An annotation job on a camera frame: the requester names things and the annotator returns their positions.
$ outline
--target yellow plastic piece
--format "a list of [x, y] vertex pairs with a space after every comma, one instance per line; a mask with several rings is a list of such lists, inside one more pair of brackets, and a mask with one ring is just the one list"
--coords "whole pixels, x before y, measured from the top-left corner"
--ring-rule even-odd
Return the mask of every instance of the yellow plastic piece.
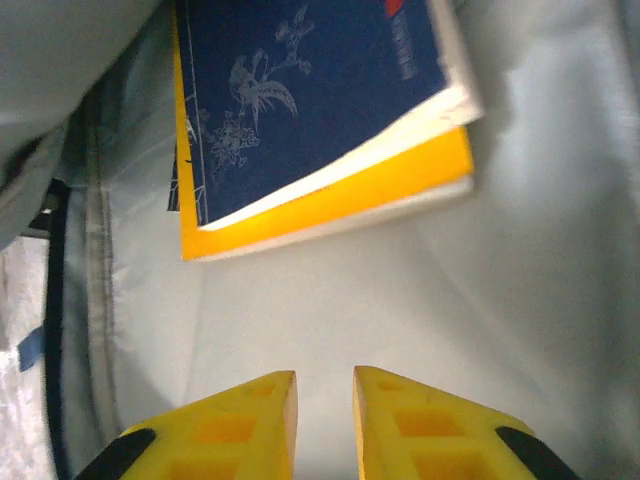
[[122, 480], [291, 479], [297, 420], [295, 373], [265, 375], [130, 428], [157, 436]]
[[520, 420], [374, 367], [353, 389], [360, 480], [535, 480], [495, 433]]
[[249, 245], [268, 245], [273, 239], [285, 238], [287, 235], [289, 237], [286, 238], [293, 239], [296, 232], [393, 203], [459, 180], [473, 171], [467, 132], [460, 127], [324, 189], [234, 225], [216, 231], [200, 230], [186, 128], [182, 66], [175, 28], [174, 76], [176, 161], [182, 257], [185, 260], [220, 256]]

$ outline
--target yellow book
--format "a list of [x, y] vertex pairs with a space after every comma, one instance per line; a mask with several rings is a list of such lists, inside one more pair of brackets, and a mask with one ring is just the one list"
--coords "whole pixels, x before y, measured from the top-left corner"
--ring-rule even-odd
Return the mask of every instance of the yellow book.
[[397, 217], [472, 188], [471, 150], [463, 127], [360, 171], [329, 187], [246, 220], [198, 228], [182, 66], [174, 31], [176, 143], [182, 255], [216, 259], [265, 250]]

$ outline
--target bird illustration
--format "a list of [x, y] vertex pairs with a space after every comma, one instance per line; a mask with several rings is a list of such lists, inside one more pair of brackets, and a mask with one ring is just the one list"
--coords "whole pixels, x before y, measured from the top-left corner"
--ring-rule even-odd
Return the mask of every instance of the bird illustration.
[[298, 108], [291, 92], [282, 83], [266, 78], [256, 80], [256, 68], [264, 53], [259, 50], [253, 58], [253, 72], [245, 66], [246, 57], [240, 55], [231, 69], [229, 75], [229, 89], [231, 96], [240, 103], [239, 116], [244, 116], [245, 108], [250, 105], [253, 112], [253, 122], [256, 133], [258, 132], [258, 117], [261, 111], [267, 107], [275, 108], [272, 100], [279, 100], [291, 112], [294, 117], [298, 116]]

